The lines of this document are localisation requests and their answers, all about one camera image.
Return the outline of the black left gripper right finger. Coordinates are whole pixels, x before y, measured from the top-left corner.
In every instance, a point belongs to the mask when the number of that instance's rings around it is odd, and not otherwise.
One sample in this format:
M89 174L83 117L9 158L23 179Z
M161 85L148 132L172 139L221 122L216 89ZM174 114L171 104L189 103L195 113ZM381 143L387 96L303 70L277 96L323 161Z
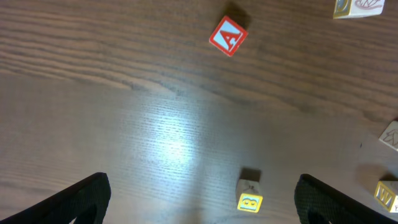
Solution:
M397 224L309 174L300 176L294 202L301 224Z

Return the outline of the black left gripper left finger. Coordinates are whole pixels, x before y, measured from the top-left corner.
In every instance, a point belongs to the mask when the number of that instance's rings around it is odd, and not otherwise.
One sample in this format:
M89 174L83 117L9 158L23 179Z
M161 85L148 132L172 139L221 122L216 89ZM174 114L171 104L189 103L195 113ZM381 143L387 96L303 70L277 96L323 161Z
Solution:
M110 198L108 176L97 172L1 223L102 224Z

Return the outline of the red letter A wooden block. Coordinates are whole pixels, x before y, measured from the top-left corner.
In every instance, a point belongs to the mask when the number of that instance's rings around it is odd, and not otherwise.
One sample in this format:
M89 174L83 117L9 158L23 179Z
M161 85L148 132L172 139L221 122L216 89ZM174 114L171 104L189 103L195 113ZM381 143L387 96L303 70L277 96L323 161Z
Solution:
M209 43L232 57L248 36L248 32L230 17L224 16L209 38Z

